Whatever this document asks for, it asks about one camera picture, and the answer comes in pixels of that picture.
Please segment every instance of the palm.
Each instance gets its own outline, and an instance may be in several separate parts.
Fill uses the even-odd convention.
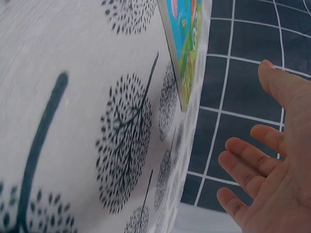
[[[285,133],[258,125],[251,135],[286,159],[273,159],[247,142],[229,139],[219,162],[254,201],[248,207],[227,188],[217,197],[244,233],[311,232],[311,84],[267,65],[259,67],[259,79],[287,110]]]

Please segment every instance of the black tree pattern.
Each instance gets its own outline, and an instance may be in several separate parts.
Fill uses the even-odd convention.
[[[63,203],[60,194],[51,192],[45,196],[40,189],[29,203],[27,227],[34,232],[77,233],[69,211],[70,203]]]
[[[128,201],[145,164],[152,117],[147,93],[158,56],[146,88],[135,74],[121,77],[110,88],[106,113],[101,117],[102,137],[96,141],[99,199],[113,214]]]
[[[180,184],[180,187],[179,187],[179,190],[178,190],[177,204],[179,204],[181,202],[181,198],[182,198],[183,192],[184,192],[184,187],[185,187],[185,182],[183,181]]]
[[[143,205],[136,208],[126,223],[124,233],[146,233],[149,222],[149,207],[146,206],[147,195],[149,192],[150,182],[152,178],[153,170],[151,171],[147,192]]]
[[[169,197],[169,191],[168,191],[168,194],[167,194],[167,197],[166,197],[166,201],[165,201],[165,205],[164,207],[162,208],[162,210],[160,211],[160,214],[155,222],[155,231],[154,233],[162,233],[162,228],[163,228],[163,225],[164,225],[164,220],[165,220],[165,215],[166,215],[166,204],[167,204],[167,199]]]
[[[177,83],[172,62],[166,66],[160,98],[160,140],[163,141],[171,129],[177,105]]]
[[[180,154],[183,134],[184,134],[184,121],[182,120],[178,127],[178,132],[177,132],[177,137],[176,137],[175,154],[174,154],[174,159],[173,159],[174,166],[177,164],[178,157]]]
[[[188,155],[191,154],[191,151],[188,151],[188,149],[189,149],[189,146],[187,146],[186,149],[185,149],[182,165],[181,165],[181,168],[180,168],[181,169],[181,174],[184,172],[184,170],[186,168],[186,162],[187,162]]]
[[[0,217],[3,223],[2,225],[0,224],[0,233],[46,233],[51,231],[58,233],[77,233],[77,229],[74,228],[74,217],[66,215],[69,211],[70,204],[67,203],[66,206],[64,206],[64,209],[63,207],[59,207],[62,206],[60,194],[56,195],[53,199],[52,193],[50,193],[51,200],[49,199],[49,203],[51,202],[51,204],[44,207],[40,205],[42,200],[42,190],[38,191],[35,201],[30,201],[33,178],[41,154],[41,149],[67,85],[68,76],[66,73],[61,73],[57,78],[33,139],[26,162],[21,188],[18,186],[13,186],[11,188],[8,203],[5,203],[5,198],[2,196],[4,183],[0,182]],[[61,210],[60,212],[57,211],[52,214],[53,209],[56,206],[57,210],[59,210],[59,208],[61,208]],[[11,209],[14,207],[17,208],[17,216],[12,216],[11,214]],[[58,217],[64,218],[64,224],[56,222],[56,219],[57,221],[60,219]]]
[[[137,34],[147,30],[157,0],[103,0],[102,6],[117,34]]]
[[[177,186],[178,186],[178,182],[179,182],[179,172],[178,170],[175,173],[174,179],[173,179],[173,186],[172,186],[172,190],[171,190],[171,194],[170,194],[170,208],[172,207],[173,203],[176,203],[176,191],[177,191]]]
[[[171,148],[165,151],[163,159],[160,164],[160,171],[157,177],[157,183],[156,183],[156,188],[155,188],[155,210],[156,211],[158,211],[163,201],[163,198],[164,198],[164,195],[167,189],[167,183],[170,177],[171,163],[172,163],[171,153],[172,153],[174,137],[175,137],[175,132],[174,132]]]

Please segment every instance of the tile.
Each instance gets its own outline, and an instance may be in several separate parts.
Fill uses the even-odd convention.
[[[258,65],[230,60],[223,110],[280,122],[280,105],[261,87]]]
[[[212,19],[207,53],[228,55],[230,31],[231,21]]]
[[[214,135],[217,115],[215,112],[199,110],[188,168],[189,171],[200,174],[204,173],[210,144]]]
[[[258,0],[236,0],[234,19],[249,20],[278,26],[274,5]]]
[[[282,52],[278,28],[235,22],[231,56],[255,61],[268,59],[282,66]]]
[[[232,0],[213,1],[212,17],[232,18]]]
[[[182,203],[194,205],[196,196],[200,188],[201,181],[202,181],[201,177],[187,174],[184,192],[181,198]]]
[[[311,17],[309,14],[284,6],[277,6],[277,11],[282,28],[311,35]]]
[[[306,10],[305,5],[303,4],[303,0],[276,0],[276,3],[281,3],[303,11]]]
[[[201,93],[201,106],[219,109],[226,64],[226,58],[207,56]]]
[[[285,67],[311,74],[311,38],[282,30]]]
[[[203,189],[198,201],[198,206],[210,210],[225,212],[225,210],[219,204],[216,196],[218,189],[222,187],[229,188],[246,205],[250,205],[252,203],[252,199],[247,195],[247,193],[244,192],[244,190],[240,186],[205,179]]]
[[[264,153],[270,155],[271,157],[276,158],[277,153],[272,151],[267,146],[263,145],[259,141],[255,140],[250,136],[250,130],[254,125],[263,124],[261,122],[257,122],[254,120],[249,120],[245,118],[240,118],[236,116],[230,116],[221,114],[220,123],[216,135],[216,140],[214,144],[214,149],[212,153],[212,157],[209,163],[209,167],[207,170],[207,175],[212,177],[217,177],[223,180],[233,181],[233,179],[222,169],[222,167],[218,163],[218,156],[221,152],[225,150],[225,142],[231,137],[238,137],[255,147],[262,150]]]

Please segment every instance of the colorful picture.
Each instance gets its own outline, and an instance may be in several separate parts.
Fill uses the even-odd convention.
[[[166,5],[181,76],[181,98],[188,104],[201,35],[202,0],[166,0]]]

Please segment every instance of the black tile floor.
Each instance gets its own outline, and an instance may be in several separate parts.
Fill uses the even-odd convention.
[[[308,9],[303,0],[213,1],[200,110],[182,202],[223,212],[216,198],[220,187],[232,189],[246,204],[252,202],[218,164],[218,155],[232,136],[284,160],[249,135],[256,124],[283,132],[286,115],[262,90],[257,68],[268,59],[279,69],[311,79],[311,0],[305,2]]]

